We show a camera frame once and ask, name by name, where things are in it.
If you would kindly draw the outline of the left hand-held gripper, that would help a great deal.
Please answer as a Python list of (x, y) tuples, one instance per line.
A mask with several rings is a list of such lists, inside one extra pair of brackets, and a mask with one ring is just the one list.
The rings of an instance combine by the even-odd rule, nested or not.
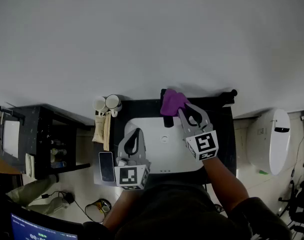
[(144, 134), (140, 128), (124, 136), (118, 145), (118, 156), (114, 167), (117, 186), (126, 191), (143, 190), (151, 162), (146, 158)]

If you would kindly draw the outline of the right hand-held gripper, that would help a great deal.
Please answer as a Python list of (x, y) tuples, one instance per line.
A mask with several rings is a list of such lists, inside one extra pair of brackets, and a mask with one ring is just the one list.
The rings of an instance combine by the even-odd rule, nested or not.
[(178, 116), (183, 127), (187, 149), (196, 161), (216, 157), (219, 150), (218, 138), (208, 114), (191, 103), (186, 103), (185, 109), (186, 113), (179, 108)]

